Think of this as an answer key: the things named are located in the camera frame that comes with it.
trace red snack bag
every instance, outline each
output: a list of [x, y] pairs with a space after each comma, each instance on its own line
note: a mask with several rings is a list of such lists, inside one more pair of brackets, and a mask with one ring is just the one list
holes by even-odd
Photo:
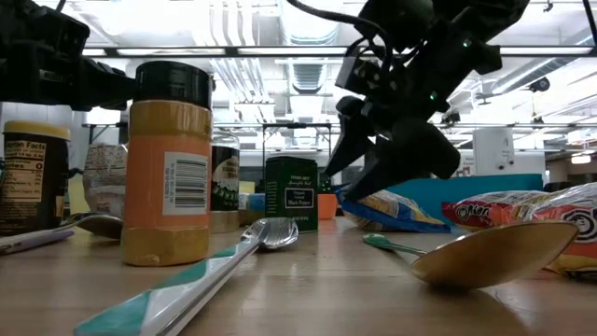
[[497, 191], [442, 204], [445, 217], [462, 229], [477, 231], [520, 220], [524, 205], [548, 195], [543, 191]]

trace black jar lid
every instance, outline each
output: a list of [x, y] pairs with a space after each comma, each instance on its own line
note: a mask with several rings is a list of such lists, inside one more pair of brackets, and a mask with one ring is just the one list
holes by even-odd
[[198, 67], [168, 61], [139, 65], [133, 100], [175, 100], [212, 109], [212, 79]]

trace jar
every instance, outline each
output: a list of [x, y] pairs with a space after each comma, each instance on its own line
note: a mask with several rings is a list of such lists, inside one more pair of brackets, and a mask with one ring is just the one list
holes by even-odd
[[123, 260], [198, 261], [209, 247], [212, 80], [201, 69], [149, 62], [136, 74], [127, 158]]
[[5, 124], [0, 235], [60, 226], [69, 140], [70, 131], [62, 126], [20, 120]]
[[233, 232], [239, 219], [239, 138], [224, 132], [212, 136], [210, 232]]

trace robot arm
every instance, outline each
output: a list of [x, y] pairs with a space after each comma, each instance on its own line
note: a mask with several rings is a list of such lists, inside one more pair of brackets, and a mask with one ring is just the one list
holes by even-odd
[[[380, 36], [385, 49], [372, 48], [382, 66], [360, 53], [346, 55], [336, 85], [366, 96], [342, 98], [341, 133], [326, 168], [328, 175], [368, 154], [371, 160], [344, 193], [349, 200], [417, 176], [450, 178], [460, 153], [427, 121], [446, 112], [446, 101], [476, 70], [487, 74], [502, 67], [499, 47], [486, 42], [515, 23], [529, 0], [369, 0], [358, 18], [331, 15], [287, 0], [315, 16], [351, 23], [363, 37]], [[389, 53], [410, 49], [387, 62]], [[378, 135], [388, 141], [377, 144]]]
[[90, 29], [31, 0], [0, 0], [0, 102], [126, 109], [134, 80], [82, 55]]

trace nutrition facts label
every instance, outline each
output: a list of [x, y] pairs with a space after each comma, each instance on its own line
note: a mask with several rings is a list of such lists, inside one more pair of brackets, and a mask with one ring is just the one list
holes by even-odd
[[32, 141], [8, 141], [2, 201], [37, 203], [42, 198], [46, 144]]

